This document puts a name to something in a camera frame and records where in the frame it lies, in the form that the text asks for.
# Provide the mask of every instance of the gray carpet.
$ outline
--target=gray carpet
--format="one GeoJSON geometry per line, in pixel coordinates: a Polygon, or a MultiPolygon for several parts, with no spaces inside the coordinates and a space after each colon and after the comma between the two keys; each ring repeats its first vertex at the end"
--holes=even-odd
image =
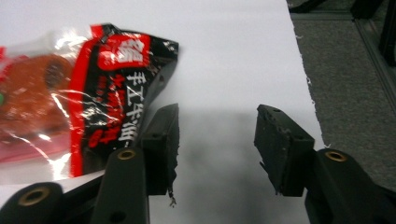
{"type": "Polygon", "coordinates": [[[293,22],[325,144],[396,191],[396,116],[355,24],[293,22]]]}

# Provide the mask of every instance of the white table surface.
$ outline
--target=white table surface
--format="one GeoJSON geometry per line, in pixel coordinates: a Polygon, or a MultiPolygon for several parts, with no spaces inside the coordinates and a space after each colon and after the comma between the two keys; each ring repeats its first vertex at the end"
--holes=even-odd
{"type": "MultiPolygon", "coordinates": [[[[103,22],[179,43],[177,70],[149,108],[179,104],[177,206],[150,197],[151,223],[308,222],[303,198],[275,196],[253,145],[266,104],[324,147],[286,1],[3,0],[0,17],[4,46],[103,22]]],[[[96,175],[60,183],[67,191],[96,175]]],[[[0,205],[21,187],[0,186],[0,205]]]]}

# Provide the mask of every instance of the clear plastic wrapper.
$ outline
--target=clear plastic wrapper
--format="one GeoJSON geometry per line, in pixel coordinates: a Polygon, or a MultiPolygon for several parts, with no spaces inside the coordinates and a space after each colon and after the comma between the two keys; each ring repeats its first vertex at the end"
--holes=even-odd
{"type": "Polygon", "coordinates": [[[102,170],[136,142],[177,51],[177,42],[111,24],[0,48],[0,183],[102,170]]]}

